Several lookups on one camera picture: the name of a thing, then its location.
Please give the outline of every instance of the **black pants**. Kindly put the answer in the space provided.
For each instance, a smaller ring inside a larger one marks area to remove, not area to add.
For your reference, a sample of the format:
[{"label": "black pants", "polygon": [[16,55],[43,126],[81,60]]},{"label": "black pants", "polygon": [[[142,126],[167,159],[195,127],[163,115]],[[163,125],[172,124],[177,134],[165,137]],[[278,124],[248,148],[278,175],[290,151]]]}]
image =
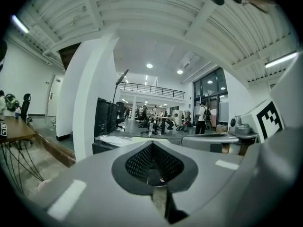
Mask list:
[{"label": "black pants", "polygon": [[172,122],[172,121],[166,121],[166,123],[169,124],[169,127],[167,127],[167,129],[168,129],[168,130],[171,130],[172,127],[174,126],[174,122]]},{"label": "black pants", "polygon": [[206,128],[205,121],[198,121],[195,134],[204,134]]}]

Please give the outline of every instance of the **fluorescent light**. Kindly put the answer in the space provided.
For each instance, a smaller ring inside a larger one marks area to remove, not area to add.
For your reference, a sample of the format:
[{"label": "fluorescent light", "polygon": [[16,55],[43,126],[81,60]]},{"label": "fluorescent light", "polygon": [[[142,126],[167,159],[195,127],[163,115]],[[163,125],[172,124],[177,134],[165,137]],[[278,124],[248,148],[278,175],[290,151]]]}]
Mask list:
[{"label": "fluorescent light", "polygon": [[15,16],[12,16],[13,21],[20,29],[22,29],[26,34],[29,32],[28,28]]},{"label": "fluorescent light", "polygon": [[298,52],[294,52],[294,53],[288,54],[286,56],[283,56],[281,58],[278,58],[277,60],[274,60],[272,62],[266,63],[265,64],[265,68],[268,68],[268,67],[271,67],[271,66],[275,66],[275,65],[277,65],[279,63],[282,63],[284,61],[292,59],[292,58],[296,57],[297,55],[298,55]]}]

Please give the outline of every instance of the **black chair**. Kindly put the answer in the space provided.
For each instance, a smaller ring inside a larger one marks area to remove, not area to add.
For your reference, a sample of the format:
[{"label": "black chair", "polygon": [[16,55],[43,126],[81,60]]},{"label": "black chair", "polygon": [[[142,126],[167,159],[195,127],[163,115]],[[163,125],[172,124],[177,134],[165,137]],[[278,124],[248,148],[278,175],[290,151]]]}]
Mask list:
[{"label": "black chair", "polygon": [[124,113],[126,111],[126,107],[124,106],[124,103],[122,103],[122,102],[117,102],[116,104],[118,105],[117,116],[116,116],[116,129],[121,128],[121,130],[125,131],[125,128],[120,126],[119,124],[125,121]]},{"label": "black chair", "polygon": [[[31,117],[27,118],[27,111],[29,108],[30,100],[31,100],[30,93],[26,93],[23,97],[23,104],[22,104],[22,109],[21,109],[21,114],[20,114],[21,119],[26,124],[28,124],[28,122],[31,120]],[[24,141],[29,141],[31,145],[33,144],[33,142],[31,140],[24,140]]]}]

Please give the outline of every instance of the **railing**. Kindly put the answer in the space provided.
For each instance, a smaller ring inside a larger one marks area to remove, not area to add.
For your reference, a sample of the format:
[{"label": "railing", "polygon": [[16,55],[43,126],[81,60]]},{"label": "railing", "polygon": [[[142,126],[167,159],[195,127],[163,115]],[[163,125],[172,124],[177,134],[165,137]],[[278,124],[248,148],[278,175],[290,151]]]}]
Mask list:
[{"label": "railing", "polygon": [[119,88],[124,91],[150,93],[150,94],[157,94],[157,95],[177,97],[177,98],[184,98],[184,94],[185,94],[185,92],[182,91],[177,91],[177,90],[172,90],[162,87],[146,86],[136,83],[122,82],[119,84]]}]

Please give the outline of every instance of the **man with backpack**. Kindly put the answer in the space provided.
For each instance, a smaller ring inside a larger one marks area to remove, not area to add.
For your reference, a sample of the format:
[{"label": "man with backpack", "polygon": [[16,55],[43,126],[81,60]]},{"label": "man with backpack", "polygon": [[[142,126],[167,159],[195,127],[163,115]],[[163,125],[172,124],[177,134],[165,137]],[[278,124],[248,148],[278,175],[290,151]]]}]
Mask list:
[{"label": "man with backpack", "polygon": [[207,118],[210,117],[210,112],[209,112],[208,108],[206,107],[205,101],[202,101],[200,103],[200,110],[198,112],[198,115],[199,115],[199,119],[196,124],[195,134],[204,134],[205,128],[206,128],[205,122],[206,122]]}]

